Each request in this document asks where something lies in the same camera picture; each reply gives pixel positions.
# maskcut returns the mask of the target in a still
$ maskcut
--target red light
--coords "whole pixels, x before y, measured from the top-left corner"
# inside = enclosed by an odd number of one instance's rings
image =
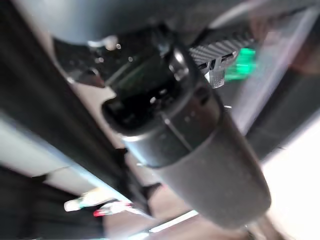
[[[93,216],[95,216],[95,217],[102,217],[102,216],[104,216],[105,214],[104,214],[104,212],[103,211],[100,211],[100,210],[95,210],[94,212],[93,212]]]

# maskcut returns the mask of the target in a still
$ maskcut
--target carbon fiber trim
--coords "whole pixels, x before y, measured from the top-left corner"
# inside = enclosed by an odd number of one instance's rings
[[[189,49],[190,55],[197,65],[223,57],[241,48],[245,48],[254,42],[252,34],[247,31],[232,36],[228,40],[216,41],[210,44],[201,44]]]

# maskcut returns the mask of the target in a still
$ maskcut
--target green light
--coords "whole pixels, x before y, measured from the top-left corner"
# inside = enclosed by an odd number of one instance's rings
[[[226,81],[246,79],[256,68],[255,56],[256,51],[253,49],[240,49],[234,64],[226,69],[224,79]]]

